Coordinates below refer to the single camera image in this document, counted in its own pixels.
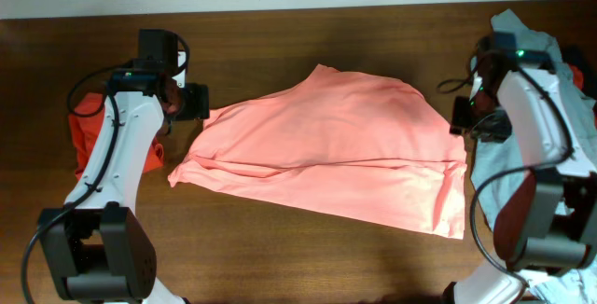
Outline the salmon pink t-shirt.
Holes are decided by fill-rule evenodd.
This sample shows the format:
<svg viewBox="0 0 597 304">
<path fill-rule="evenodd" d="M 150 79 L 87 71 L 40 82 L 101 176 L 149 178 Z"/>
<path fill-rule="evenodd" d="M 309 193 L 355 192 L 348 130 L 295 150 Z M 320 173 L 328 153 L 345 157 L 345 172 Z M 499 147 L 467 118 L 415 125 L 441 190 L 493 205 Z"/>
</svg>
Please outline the salmon pink t-shirt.
<svg viewBox="0 0 597 304">
<path fill-rule="evenodd" d="M 168 180 L 462 239 L 465 170 L 463 139 L 411 85 L 318 65 L 214 110 Z"/>
</svg>

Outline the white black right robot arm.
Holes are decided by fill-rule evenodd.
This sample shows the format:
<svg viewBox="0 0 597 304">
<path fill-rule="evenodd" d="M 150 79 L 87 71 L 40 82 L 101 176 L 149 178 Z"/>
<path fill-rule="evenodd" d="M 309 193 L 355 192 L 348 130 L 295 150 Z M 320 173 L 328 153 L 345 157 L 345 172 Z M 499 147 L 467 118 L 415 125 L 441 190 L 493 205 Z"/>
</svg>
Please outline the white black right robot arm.
<svg viewBox="0 0 597 304">
<path fill-rule="evenodd" d="M 546 52 L 519 48 L 513 34 L 480 39 L 476 64 L 457 89 L 450 132 L 479 141 L 516 139 L 521 165 L 500 169 L 475 189 L 469 226 L 476 225 L 481 191 L 513 173 L 525 177 L 499 211 L 489 252 L 474 239 L 483 263 L 466 279 L 450 283 L 443 303 L 517 303 L 527 288 L 596 257 L 596 165 L 581 143 L 583 129 L 565 106 L 562 81 Z"/>
</svg>

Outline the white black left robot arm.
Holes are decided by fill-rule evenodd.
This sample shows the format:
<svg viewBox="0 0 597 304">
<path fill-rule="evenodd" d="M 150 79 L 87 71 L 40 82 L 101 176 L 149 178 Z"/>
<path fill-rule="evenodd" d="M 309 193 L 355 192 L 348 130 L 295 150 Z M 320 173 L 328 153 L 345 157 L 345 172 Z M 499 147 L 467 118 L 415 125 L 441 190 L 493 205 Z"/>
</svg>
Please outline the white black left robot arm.
<svg viewBox="0 0 597 304">
<path fill-rule="evenodd" d="M 206 86 L 177 83 L 190 49 L 178 34 L 142 29 L 135 58 L 106 67 L 103 119 L 90 159 L 63 207 L 44 209 L 21 261 L 21 287 L 33 300 L 28 262 L 42 247 L 59 297 L 78 303 L 183 303 L 157 276 L 157 255 L 135 215 L 152 141 L 164 124 L 207 119 Z"/>
</svg>

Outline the light blue t-shirt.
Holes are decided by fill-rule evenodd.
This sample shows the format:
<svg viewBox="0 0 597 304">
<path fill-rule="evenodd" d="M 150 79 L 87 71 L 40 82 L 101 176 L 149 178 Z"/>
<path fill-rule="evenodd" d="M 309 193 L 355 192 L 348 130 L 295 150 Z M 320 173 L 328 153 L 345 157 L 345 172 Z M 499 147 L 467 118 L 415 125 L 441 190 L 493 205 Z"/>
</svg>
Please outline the light blue t-shirt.
<svg viewBox="0 0 597 304">
<path fill-rule="evenodd" d="M 562 51 L 556 38 L 528 28 L 510 9 L 493 16 L 491 25 L 496 32 L 513 34 L 519 48 L 545 51 L 549 55 L 555 63 L 555 70 L 560 79 L 565 110 L 572 115 L 571 122 L 582 149 L 590 161 L 595 162 L 596 128 L 593 106 L 596 101 L 582 93 L 573 83 L 573 73 L 562 59 Z M 471 176 L 473 186 L 479 187 L 494 173 L 521 165 L 521 154 L 515 137 L 510 136 L 503 143 L 479 141 Z M 490 228 L 494 227 L 499 211 L 513 195 L 514 189 L 520 186 L 523 177 L 523 173 L 513 173 L 490 183 L 481 192 L 479 203 Z M 559 278 L 533 286 L 531 293 L 545 303 L 594 303 L 596 265 L 571 270 Z"/>
</svg>

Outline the dark red garment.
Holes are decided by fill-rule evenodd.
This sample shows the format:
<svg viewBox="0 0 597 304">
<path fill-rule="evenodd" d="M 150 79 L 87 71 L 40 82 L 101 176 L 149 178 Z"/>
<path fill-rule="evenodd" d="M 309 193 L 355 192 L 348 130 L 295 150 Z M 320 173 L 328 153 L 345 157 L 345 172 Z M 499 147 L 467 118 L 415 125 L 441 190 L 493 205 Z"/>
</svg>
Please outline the dark red garment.
<svg viewBox="0 0 597 304">
<path fill-rule="evenodd" d="M 568 46 L 562 51 L 563 61 L 573 73 L 573 83 L 586 96 L 596 100 L 596 71 L 578 46 Z"/>
</svg>

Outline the red folded printed t-shirt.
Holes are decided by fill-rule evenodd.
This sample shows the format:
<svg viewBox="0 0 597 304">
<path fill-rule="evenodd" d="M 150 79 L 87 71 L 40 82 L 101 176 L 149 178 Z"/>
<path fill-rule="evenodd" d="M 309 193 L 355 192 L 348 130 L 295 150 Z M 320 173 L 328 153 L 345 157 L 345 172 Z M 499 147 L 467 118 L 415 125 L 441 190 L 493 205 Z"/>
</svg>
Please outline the red folded printed t-shirt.
<svg viewBox="0 0 597 304">
<path fill-rule="evenodd" d="M 88 93 L 76 106 L 76 111 L 88 114 L 93 113 L 104 103 L 103 95 L 100 93 Z M 90 160 L 91 152 L 99 136 L 104 121 L 104 110 L 93 117 L 78 117 L 68 115 L 69 129 L 73 146 L 76 150 L 77 167 L 75 170 L 76 179 L 79 180 Z M 161 168 L 164 165 L 163 145 L 157 138 L 152 140 L 147 152 L 143 173 Z"/>
</svg>

